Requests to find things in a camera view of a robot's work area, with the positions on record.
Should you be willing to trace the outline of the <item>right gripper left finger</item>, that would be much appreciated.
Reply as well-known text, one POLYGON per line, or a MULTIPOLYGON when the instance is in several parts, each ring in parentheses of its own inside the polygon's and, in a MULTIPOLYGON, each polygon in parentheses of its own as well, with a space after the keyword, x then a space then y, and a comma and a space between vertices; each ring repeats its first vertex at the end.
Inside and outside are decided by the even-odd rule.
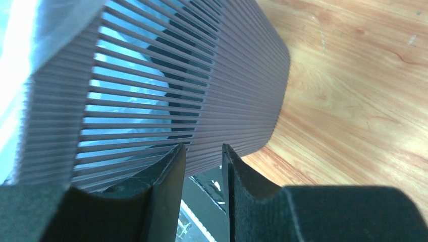
POLYGON ((174 241, 185 147, 102 193, 60 184, 1 186, 1 241, 174 241))

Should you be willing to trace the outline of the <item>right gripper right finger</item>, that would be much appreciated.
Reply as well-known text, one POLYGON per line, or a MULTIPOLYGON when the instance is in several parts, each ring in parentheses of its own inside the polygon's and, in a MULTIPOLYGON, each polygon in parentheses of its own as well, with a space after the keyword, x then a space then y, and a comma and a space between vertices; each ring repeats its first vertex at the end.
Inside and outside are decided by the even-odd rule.
POLYGON ((222 146, 229 241, 427 241, 412 200, 387 186, 281 187, 222 146))

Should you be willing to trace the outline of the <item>light blue plastic bag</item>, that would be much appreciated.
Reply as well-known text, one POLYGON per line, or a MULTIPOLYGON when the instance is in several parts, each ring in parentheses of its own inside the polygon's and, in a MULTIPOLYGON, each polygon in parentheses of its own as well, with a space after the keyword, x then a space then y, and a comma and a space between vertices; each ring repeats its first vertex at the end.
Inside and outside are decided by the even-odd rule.
POLYGON ((7 184, 87 181, 183 140, 172 134, 170 83, 146 53, 174 10, 160 1, 1 1, 5 6, 7 184))

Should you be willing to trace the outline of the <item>grey mesh trash bin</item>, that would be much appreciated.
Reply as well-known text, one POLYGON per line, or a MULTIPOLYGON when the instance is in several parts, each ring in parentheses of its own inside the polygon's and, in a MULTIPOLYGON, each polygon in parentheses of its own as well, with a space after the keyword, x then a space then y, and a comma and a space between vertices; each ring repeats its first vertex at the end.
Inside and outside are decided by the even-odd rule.
POLYGON ((274 130, 288 49, 255 1, 37 1, 12 184, 93 192, 184 144, 185 175, 274 130))

